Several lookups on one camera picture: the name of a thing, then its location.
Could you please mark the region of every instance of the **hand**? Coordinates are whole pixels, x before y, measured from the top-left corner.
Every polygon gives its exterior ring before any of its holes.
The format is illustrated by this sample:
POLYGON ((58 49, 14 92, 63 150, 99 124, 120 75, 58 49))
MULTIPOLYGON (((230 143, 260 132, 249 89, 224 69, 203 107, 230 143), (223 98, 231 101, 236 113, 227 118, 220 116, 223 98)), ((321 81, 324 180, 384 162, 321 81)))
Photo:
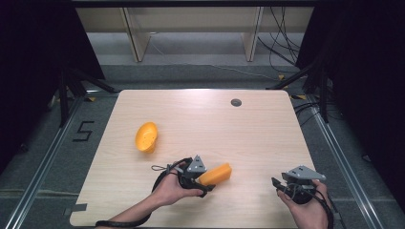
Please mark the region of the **hand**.
POLYGON ((171 170, 170 174, 161 180, 151 194, 151 198, 155 198, 160 206, 171 205, 181 198, 197 197, 203 194, 200 189, 183 189, 179 184, 177 172, 175 169, 171 170))
MULTIPOLYGON (((330 207, 330 200, 328 199, 327 186, 318 180, 313 180, 318 190, 326 198, 327 204, 330 207)), ((328 216, 322 205, 316 199, 312 199, 306 204, 297 204, 292 201, 283 191, 278 190, 277 195, 286 204, 292 216, 294 217, 295 224, 298 228, 305 229, 326 229, 328 228, 328 216)))

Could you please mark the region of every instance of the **gray carpet floor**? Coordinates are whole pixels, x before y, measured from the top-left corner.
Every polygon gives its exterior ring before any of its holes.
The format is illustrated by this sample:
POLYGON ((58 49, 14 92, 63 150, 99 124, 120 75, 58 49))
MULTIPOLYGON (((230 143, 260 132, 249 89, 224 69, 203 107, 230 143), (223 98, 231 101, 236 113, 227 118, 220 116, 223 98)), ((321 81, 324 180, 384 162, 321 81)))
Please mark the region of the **gray carpet floor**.
MULTIPOLYGON (((292 67, 216 67, 216 66, 102 66, 105 82, 116 89, 255 89, 264 90, 277 84, 279 75, 289 77, 297 71, 292 67)), ((305 78, 289 85, 290 95, 303 94, 305 78)), ((85 84, 89 91, 99 88, 85 84)), ((33 205, 25 217, 21 228, 72 228, 69 223, 69 210, 75 205, 81 186, 90 168, 96 148, 102 137, 111 111, 117 100, 116 95, 92 93, 94 101, 85 100, 73 116, 72 124, 63 139, 52 167, 47 173, 33 205), (77 132, 83 121, 93 131, 88 141, 75 141, 85 137, 77 132)), ((330 101, 328 107, 330 127, 349 160, 359 182, 376 209, 377 215, 386 228, 403 228, 404 213, 398 207, 390 191, 374 169, 373 165, 361 156, 361 145, 352 134, 338 108, 330 101)), ((291 99, 293 106, 308 103, 306 99, 291 99)), ((369 228, 367 221, 348 187, 338 164, 323 137, 311 108, 297 115, 309 152, 319 173, 328 178, 330 196, 342 216, 335 221, 335 228, 369 228)), ((29 150, 14 157, 7 170, 0 176, 0 228, 4 228, 12 210, 30 184, 33 174, 43 156, 52 144, 60 122, 58 103, 44 114, 40 123, 28 140, 29 150)))

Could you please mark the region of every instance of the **table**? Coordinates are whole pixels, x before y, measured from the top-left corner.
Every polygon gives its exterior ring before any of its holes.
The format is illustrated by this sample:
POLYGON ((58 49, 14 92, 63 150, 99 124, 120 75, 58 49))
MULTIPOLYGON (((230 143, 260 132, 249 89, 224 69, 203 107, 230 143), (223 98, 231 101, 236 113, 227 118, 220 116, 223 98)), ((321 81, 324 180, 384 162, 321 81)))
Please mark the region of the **table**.
POLYGON ((92 226, 142 200, 165 166, 199 155, 207 169, 229 162, 231 178, 204 198, 158 209, 147 227, 291 228, 292 216, 271 178, 298 165, 313 169, 306 142, 284 91, 122 91, 73 212, 73 226, 92 226), (240 99, 242 105, 231 104, 240 99), (139 152, 135 135, 157 124, 153 154, 139 152))

